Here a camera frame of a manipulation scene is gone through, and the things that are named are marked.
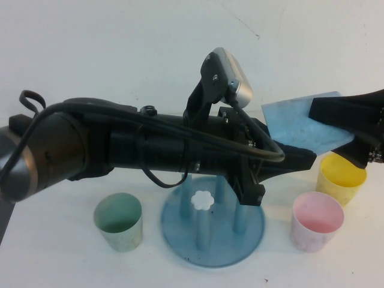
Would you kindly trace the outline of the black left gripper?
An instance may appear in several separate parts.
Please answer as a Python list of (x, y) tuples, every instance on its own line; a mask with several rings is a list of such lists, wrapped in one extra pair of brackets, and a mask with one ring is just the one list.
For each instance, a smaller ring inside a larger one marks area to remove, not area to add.
[[(275, 142), (271, 139), (267, 126), (257, 118), (250, 118), (248, 125), (229, 107), (220, 107), (217, 116), (210, 116), (203, 132), (239, 144), (248, 144), (251, 136), (266, 148)], [(285, 153), (281, 162), (263, 161), (242, 155), (232, 149), (216, 148), (213, 145), (188, 140), (185, 144), (185, 161), (188, 171), (225, 178), (240, 204), (248, 206), (261, 205), (265, 188), (260, 183), (267, 179), (293, 172), (310, 170), (317, 155), (307, 149), (277, 143)]]

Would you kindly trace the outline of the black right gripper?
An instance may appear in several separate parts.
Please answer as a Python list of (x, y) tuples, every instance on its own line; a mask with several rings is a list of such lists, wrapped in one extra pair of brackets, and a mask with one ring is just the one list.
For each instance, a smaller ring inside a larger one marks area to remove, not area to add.
[(383, 163), (383, 90), (344, 97), (317, 97), (309, 118), (359, 136), (374, 136), (365, 143), (355, 137), (333, 150), (359, 169), (368, 162)]

